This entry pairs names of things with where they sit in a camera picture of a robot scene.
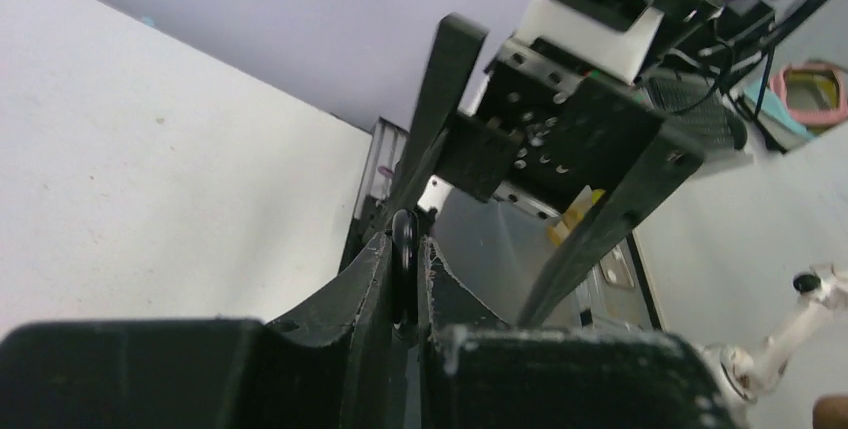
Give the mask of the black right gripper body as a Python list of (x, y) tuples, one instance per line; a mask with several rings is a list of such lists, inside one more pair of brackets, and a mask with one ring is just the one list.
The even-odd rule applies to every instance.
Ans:
[(435, 174), (486, 202), (533, 199), (562, 212), (584, 187), (627, 178), (678, 185), (704, 162), (704, 144), (647, 97), (563, 66), (510, 38), (487, 68), (472, 115), (449, 130)]

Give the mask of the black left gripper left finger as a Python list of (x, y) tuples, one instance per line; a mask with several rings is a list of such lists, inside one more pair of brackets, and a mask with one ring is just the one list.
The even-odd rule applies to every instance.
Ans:
[(252, 319), (43, 322), (1, 345), (5, 428), (380, 428), (392, 244)]

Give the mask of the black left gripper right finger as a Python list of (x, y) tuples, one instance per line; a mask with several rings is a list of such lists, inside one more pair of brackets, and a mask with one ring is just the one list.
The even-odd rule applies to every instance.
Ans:
[(657, 331), (506, 324), (435, 240), (418, 255), (425, 428), (731, 428), (698, 352)]

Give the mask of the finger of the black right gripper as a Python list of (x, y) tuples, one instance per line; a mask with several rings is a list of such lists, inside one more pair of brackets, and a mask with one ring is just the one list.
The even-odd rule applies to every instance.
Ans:
[(370, 223), (382, 232), (400, 209), (416, 207), (440, 157), (448, 133), (480, 55), (487, 30), (458, 14), (438, 23), (420, 86), (409, 135), (389, 196)]
[(681, 149), (660, 147), (645, 151), (544, 263), (519, 312), (517, 324), (541, 325), (600, 259), (702, 164), (701, 154)]

